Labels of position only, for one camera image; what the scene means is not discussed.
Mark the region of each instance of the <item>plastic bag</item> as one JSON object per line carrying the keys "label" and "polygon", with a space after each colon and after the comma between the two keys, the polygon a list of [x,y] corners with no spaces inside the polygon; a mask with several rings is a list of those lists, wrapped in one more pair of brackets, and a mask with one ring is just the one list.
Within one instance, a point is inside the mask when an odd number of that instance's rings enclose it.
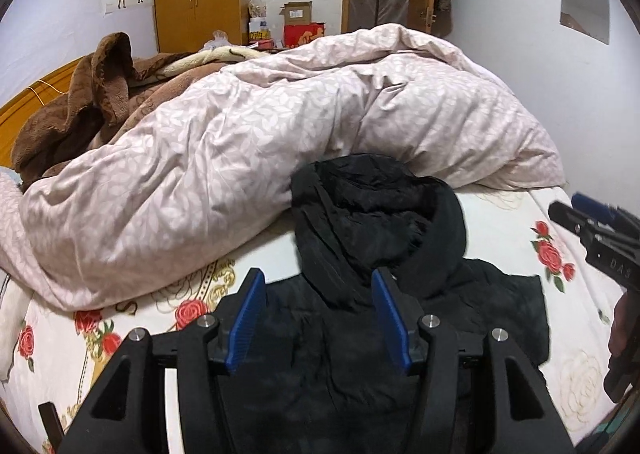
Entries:
{"label": "plastic bag", "polygon": [[263,0],[251,0],[249,3],[249,17],[252,19],[267,17],[266,3]]}
{"label": "plastic bag", "polygon": [[200,51],[216,49],[221,46],[231,46],[231,44],[229,43],[228,36],[224,31],[216,30],[213,32],[213,40],[209,40],[204,43],[204,47]]}

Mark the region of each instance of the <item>red box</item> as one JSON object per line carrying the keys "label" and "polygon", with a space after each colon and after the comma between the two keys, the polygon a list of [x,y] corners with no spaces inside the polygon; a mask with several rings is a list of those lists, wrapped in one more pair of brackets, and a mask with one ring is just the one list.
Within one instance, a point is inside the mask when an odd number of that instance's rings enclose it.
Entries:
{"label": "red box", "polygon": [[284,46],[297,48],[319,37],[324,37],[324,22],[293,24],[284,27]]}

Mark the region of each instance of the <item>red rose print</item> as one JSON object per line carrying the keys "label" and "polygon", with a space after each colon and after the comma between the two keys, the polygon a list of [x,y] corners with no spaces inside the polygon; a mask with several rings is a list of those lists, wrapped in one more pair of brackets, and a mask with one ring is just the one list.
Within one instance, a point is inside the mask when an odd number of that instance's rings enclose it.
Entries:
{"label": "red rose print", "polygon": [[116,352],[121,342],[122,339],[119,335],[116,335],[116,333],[107,333],[102,337],[102,350],[110,357]]}
{"label": "red rose print", "polygon": [[560,253],[548,241],[540,241],[538,243],[538,258],[552,274],[559,274],[562,267],[562,259]]}
{"label": "red rose print", "polygon": [[92,332],[101,320],[102,315],[100,314],[100,310],[76,311],[74,313],[76,335]]}
{"label": "red rose print", "polygon": [[562,274],[566,280],[572,280],[575,275],[575,265],[568,262],[562,266]]}
{"label": "red rose print", "polygon": [[536,232],[541,236],[548,236],[549,226],[544,221],[536,221]]}
{"label": "red rose print", "polygon": [[209,308],[200,299],[184,300],[175,310],[175,328],[177,330],[184,329],[189,322],[207,312],[209,312]]}
{"label": "red rose print", "polygon": [[18,351],[23,358],[29,358],[33,355],[33,328],[31,326],[25,326],[20,331]]}

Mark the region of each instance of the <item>comforter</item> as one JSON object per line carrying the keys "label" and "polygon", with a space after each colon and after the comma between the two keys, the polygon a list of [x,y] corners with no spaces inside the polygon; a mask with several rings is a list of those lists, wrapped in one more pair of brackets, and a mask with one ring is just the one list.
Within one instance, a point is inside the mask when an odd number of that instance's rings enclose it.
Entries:
{"label": "comforter", "polygon": [[452,187],[564,183],[545,129],[457,47],[389,24],[227,66],[20,200],[63,310],[157,290],[225,255],[290,204],[305,163],[386,154]]}

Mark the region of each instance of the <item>black mechanical device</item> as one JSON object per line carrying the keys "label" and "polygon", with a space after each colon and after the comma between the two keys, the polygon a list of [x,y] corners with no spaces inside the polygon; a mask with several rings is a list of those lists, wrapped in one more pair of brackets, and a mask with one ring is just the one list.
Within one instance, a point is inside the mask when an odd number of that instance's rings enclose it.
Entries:
{"label": "black mechanical device", "polygon": [[[476,381],[468,453],[575,454],[541,375],[508,331],[458,332],[424,315],[385,268],[373,273],[372,297],[391,359],[420,380],[402,454],[449,454],[460,366]],[[40,406],[56,454],[166,454],[165,368],[177,368],[185,453],[235,454],[217,377],[244,360],[265,299],[264,275],[252,269],[238,293],[185,329],[155,336],[133,329],[66,436],[52,404]]]}
{"label": "black mechanical device", "polygon": [[587,263],[626,288],[625,329],[628,341],[619,357],[609,359],[604,389],[618,403],[640,376],[640,220],[622,208],[604,205],[583,194],[572,206],[551,203],[549,218],[580,237]]}

